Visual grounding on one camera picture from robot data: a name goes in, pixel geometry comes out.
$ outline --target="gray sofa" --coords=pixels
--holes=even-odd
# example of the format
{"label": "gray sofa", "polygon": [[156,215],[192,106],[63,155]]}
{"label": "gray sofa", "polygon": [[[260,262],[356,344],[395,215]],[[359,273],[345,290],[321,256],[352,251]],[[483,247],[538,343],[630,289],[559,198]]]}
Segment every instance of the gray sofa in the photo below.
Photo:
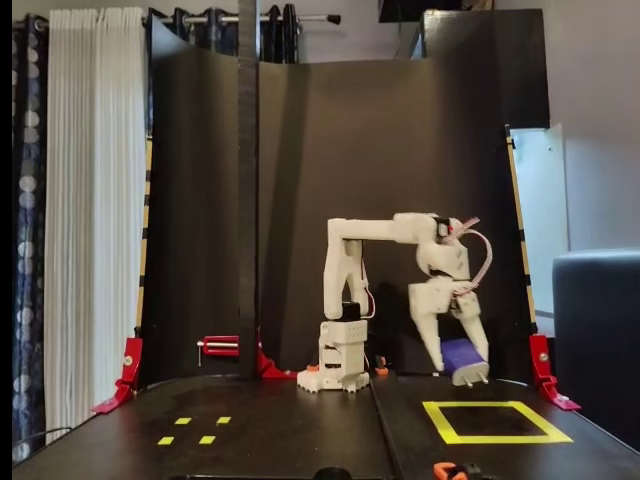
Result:
{"label": "gray sofa", "polygon": [[640,249],[557,258],[553,297],[560,392],[640,450]]}

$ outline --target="purple object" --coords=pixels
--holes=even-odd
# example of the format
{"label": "purple object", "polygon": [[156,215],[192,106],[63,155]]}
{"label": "purple object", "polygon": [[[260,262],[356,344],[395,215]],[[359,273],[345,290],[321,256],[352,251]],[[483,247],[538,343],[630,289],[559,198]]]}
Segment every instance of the purple object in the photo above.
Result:
{"label": "purple object", "polygon": [[449,375],[453,375],[456,370],[467,365],[485,363],[468,338],[447,340],[440,344],[440,348],[442,349],[444,370]]}

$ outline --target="black tabletop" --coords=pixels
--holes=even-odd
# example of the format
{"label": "black tabletop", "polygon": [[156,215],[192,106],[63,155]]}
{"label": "black tabletop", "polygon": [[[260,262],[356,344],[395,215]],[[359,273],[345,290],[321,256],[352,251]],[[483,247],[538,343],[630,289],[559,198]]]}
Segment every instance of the black tabletop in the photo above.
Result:
{"label": "black tabletop", "polygon": [[[476,384],[470,389],[454,387],[444,377],[390,375],[374,378],[373,391],[403,480],[428,478],[425,472],[445,461],[478,464],[483,473],[501,480],[640,478],[640,455],[584,417],[560,410],[523,384],[491,380],[488,385]],[[424,402],[446,418],[445,430],[450,427],[452,431],[445,436],[462,436],[462,443],[445,442],[443,429],[438,429]],[[544,428],[513,404],[543,419]],[[555,433],[558,437],[558,432],[571,442],[499,443],[501,436]],[[488,443],[466,443],[473,436]]]}
{"label": "black tabletop", "polygon": [[[171,443],[158,445],[166,437]],[[354,478],[392,476],[370,390],[313,395],[291,380],[200,377],[159,385],[93,418],[16,467],[13,478],[299,479],[327,466]]]}

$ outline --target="white robotic arm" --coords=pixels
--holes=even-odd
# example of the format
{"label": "white robotic arm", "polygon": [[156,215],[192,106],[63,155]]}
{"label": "white robotic arm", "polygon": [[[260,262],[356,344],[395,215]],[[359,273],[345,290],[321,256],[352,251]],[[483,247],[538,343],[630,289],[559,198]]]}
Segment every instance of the white robotic arm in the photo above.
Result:
{"label": "white robotic arm", "polygon": [[[342,298],[345,284],[349,287],[351,302],[357,303],[360,307],[360,317],[367,318],[365,315],[369,311],[369,293],[362,259],[363,240],[386,240],[418,246],[418,266],[431,278],[424,283],[409,285],[411,317],[438,371],[444,369],[444,362],[438,335],[437,314],[450,310],[460,320],[469,339],[486,361],[489,347],[480,323],[478,300],[472,292],[479,278],[470,281],[467,249],[457,239],[461,234],[471,231],[468,230],[471,224],[462,224],[453,218],[440,218],[435,214],[421,213],[398,213],[394,215],[393,220],[329,220],[324,268],[324,313],[330,321],[323,322],[321,326],[318,370],[301,372],[298,375],[298,384],[311,391],[323,388],[355,391],[368,384],[368,374],[362,371],[354,374],[353,368],[353,365],[359,365],[364,357],[366,320],[352,320],[350,324],[334,325],[341,323],[334,321],[343,317]],[[347,339],[361,338],[363,328],[365,336],[357,347],[344,343]],[[359,333],[349,335],[347,330],[357,330]],[[323,356],[331,356],[334,359],[337,356],[342,360],[332,360],[332,369],[328,370],[323,364]]]}

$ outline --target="black pole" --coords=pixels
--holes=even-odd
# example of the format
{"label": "black pole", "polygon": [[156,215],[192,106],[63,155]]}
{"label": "black pole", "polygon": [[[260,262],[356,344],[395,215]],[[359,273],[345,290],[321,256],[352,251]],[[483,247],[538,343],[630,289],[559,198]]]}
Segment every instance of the black pole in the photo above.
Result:
{"label": "black pole", "polygon": [[257,376],[260,0],[238,0],[240,377]]}

